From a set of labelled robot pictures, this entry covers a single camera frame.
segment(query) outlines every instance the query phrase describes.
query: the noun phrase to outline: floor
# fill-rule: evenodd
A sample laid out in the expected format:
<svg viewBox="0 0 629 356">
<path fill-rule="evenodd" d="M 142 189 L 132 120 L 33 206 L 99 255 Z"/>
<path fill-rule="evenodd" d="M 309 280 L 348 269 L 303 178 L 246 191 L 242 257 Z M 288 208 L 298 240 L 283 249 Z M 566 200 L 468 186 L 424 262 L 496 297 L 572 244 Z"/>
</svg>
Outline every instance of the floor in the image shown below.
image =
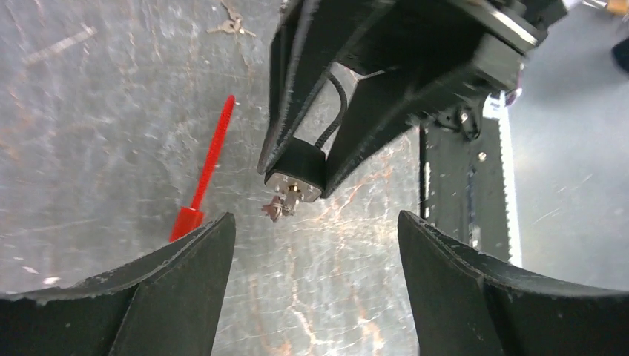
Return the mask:
<svg viewBox="0 0 629 356">
<path fill-rule="evenodd" d="M 629 24 L 578 5 L 524 72 L 510 123 L 524 267 L 629 290 L 629 81 L 610 57 Z"/>
<path fill-rule="evenodd" d="M 417 354 L 395 228 L 418 209 L 417 132 L 290 220 L 260 210 L 280 3 L 231 1 L 253 37 L 205 32 L 226 19 L 218 0 L 4 2 L 1 290 L 70 286 L 165 245 L 233 93 L 204 206 L 237 217 L 213 355 Z M 313 142 L 337 101 L 326 88 L 297 136 Z"/>
</svg>

